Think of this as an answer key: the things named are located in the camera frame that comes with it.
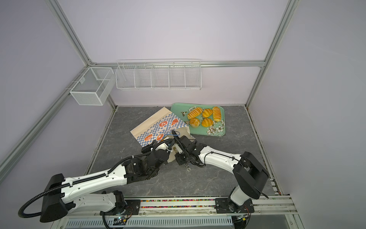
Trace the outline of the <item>blue checkered paper bag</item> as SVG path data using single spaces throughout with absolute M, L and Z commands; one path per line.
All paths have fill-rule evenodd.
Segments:
M 188 124 L 164 107 L 135 127 L 131 134 L 145 147 L 153 142 L 158 143 L 168 137 L 174 137 L 172 131 L 175 131 L 178 137 L 192 138 Z

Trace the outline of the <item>orange round fake bread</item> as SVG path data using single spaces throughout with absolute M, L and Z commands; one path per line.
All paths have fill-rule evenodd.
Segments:
M 213 114 L 213 111 L 212 111 L 212 109 L 209 109 L 209 108 L 204 109 L 202 112 L 203 118 L 208 118 L 212 114 Z

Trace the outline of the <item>ridged yellow fake bread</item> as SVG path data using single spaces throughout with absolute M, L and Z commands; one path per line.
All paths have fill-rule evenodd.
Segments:
M 215 122 L 220 122 L 222 120 L 222 114 L 221 114 L 221 109 L 217 106 L 213 107 L 212 108 L 212 117 L 213 117 L 213 120 Z

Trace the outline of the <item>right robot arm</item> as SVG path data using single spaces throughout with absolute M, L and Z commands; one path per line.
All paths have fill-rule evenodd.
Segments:
M 218 213 L 253 213 L 253 199 L 263 194 L 269 172 L 250 152 L 231 154 L 216 150 L 206 144 L 198 143 L 186 136 L 174 138 L 177 153 L 175 159 L 179 165 L 192 164 L 200 168 L 212 165 L 234 175 L 238 186 L 228 198 L 216 198 Z

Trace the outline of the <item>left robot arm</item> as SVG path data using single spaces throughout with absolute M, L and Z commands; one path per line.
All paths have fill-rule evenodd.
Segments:
M 65 178 L 54 175 L 44 192 L 23 204 L 20 218 L 40 217 L 41 222 L 52 222 L 65 217 L 77 208 L 74 200 L 96 191 L 149 180 L 155 177 L 160 167 L 167 162 L 175 143 L 172 138 L 143 147 L 144 153 L 121 159 L 108 170 L 81 177 Z

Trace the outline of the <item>flaky pastry fake bread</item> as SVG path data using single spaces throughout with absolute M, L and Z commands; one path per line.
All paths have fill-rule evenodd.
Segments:
M 198 128 L 201 125 L 201 121 L 198 118 L 192 118 L 189 120 L 189 125 L 192 128 Z

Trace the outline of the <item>small yellow fake bread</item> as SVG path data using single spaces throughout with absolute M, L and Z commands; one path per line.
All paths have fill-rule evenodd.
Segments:
M 201 122 L 201 126 L 203 126 L 203 127 L 211 127 L 213 124 L 214 124 L 214 122 L 210 118 L 204 118 Z

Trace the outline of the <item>green floral tray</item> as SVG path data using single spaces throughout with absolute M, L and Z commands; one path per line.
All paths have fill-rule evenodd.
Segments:
M 221 106 L 217 106 L 221 109 L 222 114 L 222 120 L 220 122 L 215 122 L 213 120 L 212 115 L 208 118 L 212 119 L 214 124 L 211 127 L 203 127 L 199 126 L 198 128 L 192 128 L 189 125 L 189 120 L 187 118 L 188 113 L 193 110 L 196 107 L 200 107 L 203 110 L 206 108 L 212 109 L 215 106 L 211 105 L 197 105 L 197 104 L 185 104 L 185 103 L 174 103 L 171 106 L 171 112 L 177 115 L 180 119 L 182 119 L 186 124 L 188 124 L 190 128 L 191 134 L 197 134 L 197 135 L 208 135 L 208 136 L 224 136 L 226 133 L 226 121 L 225 121 L 225 111 Z M 204 119 L 202 114 L 197 116 L 201 122 Z

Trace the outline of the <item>small white mesh basket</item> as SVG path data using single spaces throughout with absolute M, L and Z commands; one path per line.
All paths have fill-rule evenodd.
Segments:
M 89 67 L 70 94 L 81 106 L 102 106 L 115 85 L 115 73 L 110 67 Z

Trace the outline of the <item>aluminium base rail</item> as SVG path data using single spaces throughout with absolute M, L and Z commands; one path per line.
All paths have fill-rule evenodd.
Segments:
M 241 226 L 255 215 L 283 215 L 291 229 L 303 223 L 290 196 L 247 200 L 235 210 L 228 197 L 125 198 L 123 210 L 115 205 L 120 195 L 89 194 L 78 197 L 76 209 L 55 221 L 53 229 L 188 228 Z

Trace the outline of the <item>aluminium frame posts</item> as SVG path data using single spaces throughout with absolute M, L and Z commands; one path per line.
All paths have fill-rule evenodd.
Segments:
M 59 23 L 61 29 L 65 32 L 66 36 L 70 40 L 72 46 L 77 51 L 81 60 L 86 66 L 80 71 L 80 73 L 74 78 L 74 80 L 79 80 L 82 73 L 85 73 L 89 68 L 92 67 L 115 67 L 116 64 L 111 63 L 94 63 L 88 56 L 86 50 L 83 48 L 82 43 L 78 36 L 76 35 L 74 29 L 72 28 L 69 20 L 67 19 L 65 13 L 61 9 L 58 1 L 46 1 L 47 6 L 54 15 L 54 18 Z M 202 68 L 214 68 L 214 67 L 261 67 L 261 71 L 258 75 L 257 80 L 254 83 L 253 89 L 249 95 L 248 101 L 249 105 L 252 102 L 254 94 L 258 88 L 258 84 L 261 77 L 264 75 L 266 68 L 269 66 L 271 59 L 285 34 L 286 28 L 299 4 L 299 1 L 288 1 L 285 8 L 284 14 L 280 21 L 280 25 L 275 33 L 273 41 L 270 45 L 268 53 L 264 60 L 256 61 L 200 61 Z M 64 104 L 70 98 L 70 90 L 66 89 L 55 102 L 41 115 L 41 117 L 36 121 L 33 126 L 22 136 L 17 144 L 11 149 L 7 156 L 1 160 L 1 182 L 3 182 L 6 177 L 11 173 L 16 164 L 21 160 L 29 148 L 33 145 L 39 135 L 44 131 L 48 124 L 54 119 L 54 117 L 59 113 Z

